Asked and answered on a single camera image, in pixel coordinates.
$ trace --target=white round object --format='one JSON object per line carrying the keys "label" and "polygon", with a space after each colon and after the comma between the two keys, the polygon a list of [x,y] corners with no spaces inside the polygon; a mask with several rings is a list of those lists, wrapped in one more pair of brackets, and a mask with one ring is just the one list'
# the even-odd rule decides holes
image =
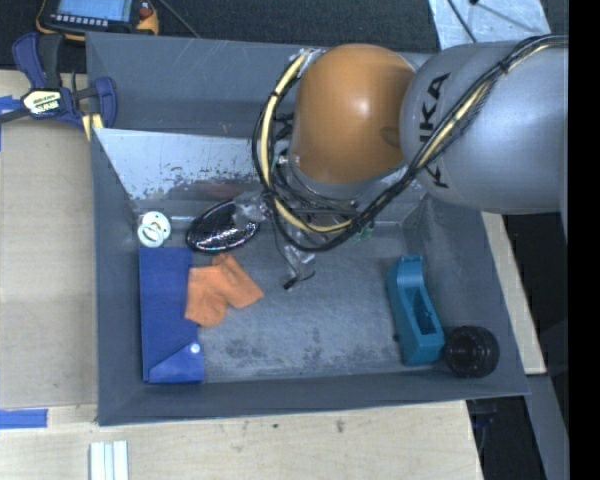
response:
{"label": "white round object", "polygon": [[160,212],[149,212],[142,217],[138,238],[146,247],[160,247],[171,235],[171,223]]}

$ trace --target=black surface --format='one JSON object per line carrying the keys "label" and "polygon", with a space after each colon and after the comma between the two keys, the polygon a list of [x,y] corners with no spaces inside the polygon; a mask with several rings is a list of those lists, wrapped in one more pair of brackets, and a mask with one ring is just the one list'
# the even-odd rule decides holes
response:
{"label": "black surface", "polygon": [[[438,46],[426,0],[167,1],[208,38],[324,45],[360,41],[421,52],[434,51]],[[541,1],[552,31],[568,33],[569,0]],[[0,0],[0,67],[13,66],[11,44],[33,30],[40,3],[41,0]],[[163,34],[188,35],[164,9],[158,6],[158,10]],[[85,72],[83,47],[67,46],[60,68],[62,71]],[[555,283],[558,279],[566,285],[566,275],[563,275],[566,263],[557,260],[556,267],[555,249],[548,247],[562,235],[554,226],[538,229],[537,220],[532,217],[516,217],[515,220],[513,228],[509,221],[509,233],[515,235],[516,259],[523,262],[523,283],[531,311],[541,327],[549,326],[550,322],[566,315],[565,292],[562,288],[556,289]],[[554,382],[558,398],[563,401],[563,407],[568,408],[568,371],[558,375]],[[507,416],[494,420],[494,432],[487,434],[484,450],[489,459],[485,465],[485,478],[543,478],[541,471],[528,460],[535,448],[528,439],[530,431],[523,412],[513,408],[515,404],[496,403],[500,404],[499,414]]]}

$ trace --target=electronic device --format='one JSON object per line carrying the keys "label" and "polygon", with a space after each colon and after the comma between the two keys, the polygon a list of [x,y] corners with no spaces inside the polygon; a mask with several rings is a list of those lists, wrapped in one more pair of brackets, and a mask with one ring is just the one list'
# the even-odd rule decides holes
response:
{"label": "electronic device", "polygon": [[157,35],[158,15],[148,0],[43,0],[36,28],[74,41],[90,31]]}

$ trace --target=digital display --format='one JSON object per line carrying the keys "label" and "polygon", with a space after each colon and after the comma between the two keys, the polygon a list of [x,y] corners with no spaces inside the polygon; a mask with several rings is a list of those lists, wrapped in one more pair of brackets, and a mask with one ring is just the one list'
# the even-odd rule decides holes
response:
{"label": "digital display", "polygon": [[83,18],[129,21],[133,0],[60,0],[58,13]]}

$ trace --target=clamp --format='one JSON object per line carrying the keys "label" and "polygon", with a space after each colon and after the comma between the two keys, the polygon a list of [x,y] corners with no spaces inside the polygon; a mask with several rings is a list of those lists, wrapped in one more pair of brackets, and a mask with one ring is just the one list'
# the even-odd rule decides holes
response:
{"label": "clamp", "polygon": [[[64,42],[60,34],[40,36],[30,32],[13,44],[13,58],[18,69],[25,74],[31,89],[20,98],[20,108],[0,114],[0,125],[29,116],[33,119],[53,119],[79,129],[90,137],[91,123],[110,127],[118,113],[115,84],[111,78],[102,77],[92,87],[70,91],[62,87],[58,73],[58,51]],[[78,101],[98,97],[99,112],[87,114],[80,110]]]}

